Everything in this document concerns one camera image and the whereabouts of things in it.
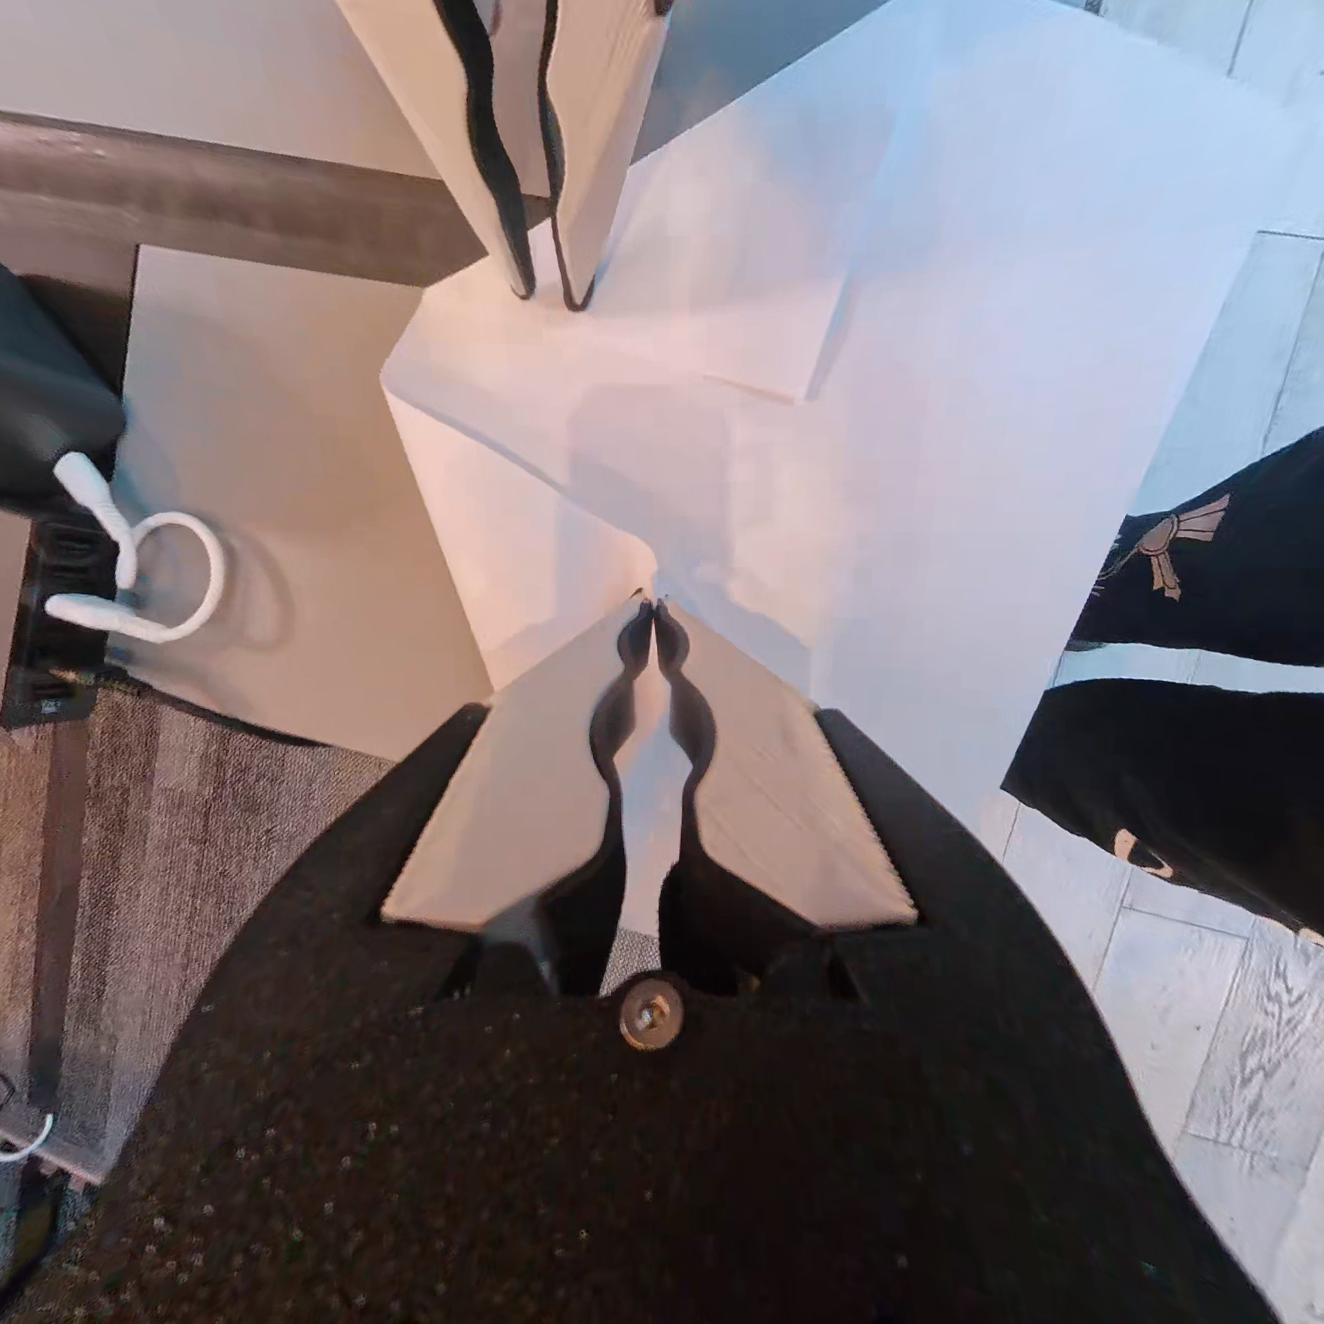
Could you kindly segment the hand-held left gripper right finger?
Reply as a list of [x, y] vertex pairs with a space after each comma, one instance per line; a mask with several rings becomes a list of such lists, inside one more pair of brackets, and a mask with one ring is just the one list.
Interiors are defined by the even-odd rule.
[[816, 707], [715, 629], [654, 606], [669, 735], [688, 760], [679, 855], [657, 904], [663, 962], [731, 997], [769, 982], [844, 995], [838, 937], [920, 918]]

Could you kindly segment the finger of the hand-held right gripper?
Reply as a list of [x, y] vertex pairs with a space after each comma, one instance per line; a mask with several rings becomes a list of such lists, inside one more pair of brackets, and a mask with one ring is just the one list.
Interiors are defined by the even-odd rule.
[[501, 5], [338, 2], [353, 37], [512, 294], [535, 294], [518, 172], [494, 112]]
[[564, 305], [594, 294], [633, 158], [671, 2], [550, 2], [537, 106]]

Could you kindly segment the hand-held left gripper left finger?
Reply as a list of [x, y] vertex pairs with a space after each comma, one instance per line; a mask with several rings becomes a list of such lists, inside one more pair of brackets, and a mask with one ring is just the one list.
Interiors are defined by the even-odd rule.
[[546, 987], [600, 992], [624, 900], [616, 759], [654, 606], [638, 592], [491, 699], [386, 896], [384, 923], [520, 949]]

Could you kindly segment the white paper sheet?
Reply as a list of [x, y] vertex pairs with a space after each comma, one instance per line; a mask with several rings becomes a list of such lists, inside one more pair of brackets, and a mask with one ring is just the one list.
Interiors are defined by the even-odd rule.
[[487, 259], [379, 382], [496, 692], [643, 592], [841, 711], [980, 828], [1164, 439], [1298, 123], [1057, 4], [890, 4], [780, 125], [772, 220], [720, 275], [851, 240], [802, 396], [572, 355]]

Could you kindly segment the person's black clothing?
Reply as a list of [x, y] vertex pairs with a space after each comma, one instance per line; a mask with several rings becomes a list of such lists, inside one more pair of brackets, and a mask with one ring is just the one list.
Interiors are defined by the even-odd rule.
[[[1068, 645], [1322, 664], [1322, 432], [1126, 517]], [[1100, 678], [1037, 705], [1004, 778], [1123, 864], [1322, 935], [1322, 699]]]

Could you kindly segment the dark electronic device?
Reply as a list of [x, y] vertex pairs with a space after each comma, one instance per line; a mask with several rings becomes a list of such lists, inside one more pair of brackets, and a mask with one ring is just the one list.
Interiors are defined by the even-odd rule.
[[7, 732], [88, 719], [107, 636], [45, 612], [63, 593], [108, 599], [116, 551], [80, 508], [33, 521], [1, 513], [1, 726]]

